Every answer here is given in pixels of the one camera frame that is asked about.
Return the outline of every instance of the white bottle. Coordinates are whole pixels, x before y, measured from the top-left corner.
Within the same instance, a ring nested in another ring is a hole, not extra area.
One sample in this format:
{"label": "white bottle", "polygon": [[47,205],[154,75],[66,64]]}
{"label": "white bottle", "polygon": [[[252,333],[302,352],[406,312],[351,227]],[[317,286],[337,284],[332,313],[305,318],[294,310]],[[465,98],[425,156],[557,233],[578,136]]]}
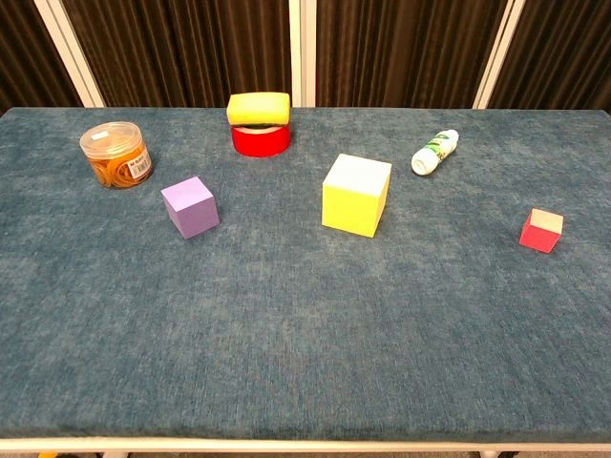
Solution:
{"label": "white bottle", "polygon": [[458,132],[454,129],[437,134],[427,146],[411,158],[411,169],[418,175],[428,175],[437,168],[439,162],[456,149]]}

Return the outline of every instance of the clear plastic jar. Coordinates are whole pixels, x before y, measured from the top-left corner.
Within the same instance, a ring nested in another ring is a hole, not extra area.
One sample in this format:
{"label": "clear plastic jar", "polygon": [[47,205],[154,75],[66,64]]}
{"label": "clear plastic jar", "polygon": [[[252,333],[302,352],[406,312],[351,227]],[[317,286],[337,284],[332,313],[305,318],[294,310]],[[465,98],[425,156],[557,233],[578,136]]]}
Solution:
{"label": "clear plastic jar", "polygon": [[95,176],[106,187],[136,186],[153,172],[142,133],[131,122],[95,126],[80,138],[80,147]]}

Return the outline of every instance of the sponge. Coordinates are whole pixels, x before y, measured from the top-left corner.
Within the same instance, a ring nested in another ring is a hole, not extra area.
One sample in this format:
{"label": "sponge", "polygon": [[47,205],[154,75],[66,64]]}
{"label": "sponge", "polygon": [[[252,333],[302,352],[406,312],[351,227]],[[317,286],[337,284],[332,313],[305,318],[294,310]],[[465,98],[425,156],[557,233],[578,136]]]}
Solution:
{"label": "sponge", "polygon": [[227,120],[232,126],[288,124],[290,97],[285,93],[232,94],[227,105]]}

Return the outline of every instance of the curtain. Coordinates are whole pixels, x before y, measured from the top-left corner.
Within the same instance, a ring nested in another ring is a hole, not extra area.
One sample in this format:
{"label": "curtain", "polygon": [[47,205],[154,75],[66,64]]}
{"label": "curtain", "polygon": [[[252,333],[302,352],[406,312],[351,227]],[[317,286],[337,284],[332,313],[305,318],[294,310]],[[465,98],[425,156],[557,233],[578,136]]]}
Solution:
{"label": "curtain", "polygon": [[286,0],[64,0],[109,106],[222,107],[290,93]]}
{"label": "curtain", "polygon": [[506,0],[324,0],[321,106],[471,108]]}
{"label": "curtain", "polygon": [[611,0],[528,0],[489,107],[611,112]]}
{"label": "curtain", "polygon": [[0,18],[0,115],[16,106],[82,106],[33,0],[0,0]]}

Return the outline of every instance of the tape roll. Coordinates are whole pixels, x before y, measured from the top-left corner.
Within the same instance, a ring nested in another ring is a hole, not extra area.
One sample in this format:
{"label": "tape roll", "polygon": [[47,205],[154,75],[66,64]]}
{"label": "tape roll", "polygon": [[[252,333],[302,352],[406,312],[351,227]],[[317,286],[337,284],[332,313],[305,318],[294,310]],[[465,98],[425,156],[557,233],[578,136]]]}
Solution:
{"label": "tape roll", "polygon": [[231,139],[238,153],[244,156],[268,157],[280,154],[290,145],[290,129],[285,126],[267,129],[232,127]]}

